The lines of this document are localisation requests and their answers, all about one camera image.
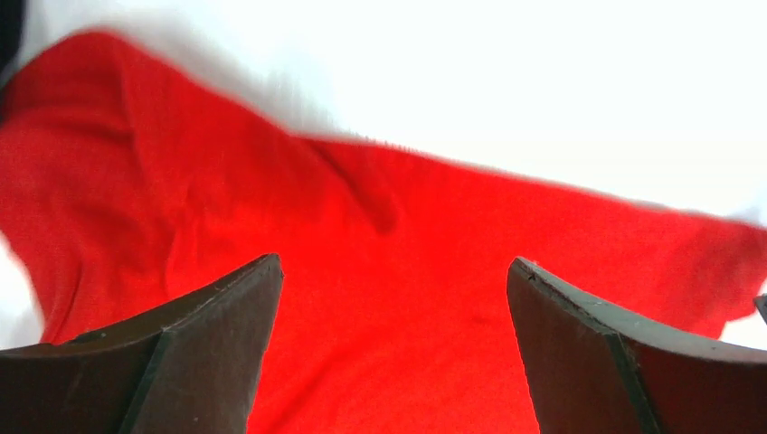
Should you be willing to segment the red t-shirt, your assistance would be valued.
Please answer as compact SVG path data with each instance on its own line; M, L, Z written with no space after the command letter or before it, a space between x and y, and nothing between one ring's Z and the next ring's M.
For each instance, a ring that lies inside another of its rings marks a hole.
M252 433L537 432L516 257L711 337L766 278L763 230L295 137L109 33L44 52L1 110L1 229L45 340L280 255Z

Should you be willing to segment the folded black t-shirt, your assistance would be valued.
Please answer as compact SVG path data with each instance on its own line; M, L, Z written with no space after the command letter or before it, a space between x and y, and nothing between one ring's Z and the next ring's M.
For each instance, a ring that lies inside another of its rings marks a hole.
M1 103L8 83L20 67L26 12L26 0L1 0Z

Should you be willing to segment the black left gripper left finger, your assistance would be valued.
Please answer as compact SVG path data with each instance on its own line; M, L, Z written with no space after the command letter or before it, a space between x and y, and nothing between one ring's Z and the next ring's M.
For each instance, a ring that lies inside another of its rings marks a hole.
M4 433L243 433L279 305L279 257L63 344L1 353Z

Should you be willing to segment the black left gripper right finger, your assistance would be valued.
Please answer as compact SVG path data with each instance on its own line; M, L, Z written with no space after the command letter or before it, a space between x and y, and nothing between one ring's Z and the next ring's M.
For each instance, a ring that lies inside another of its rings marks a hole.
M518 258L507 299L543 433L763 433L766 353L690 334Z

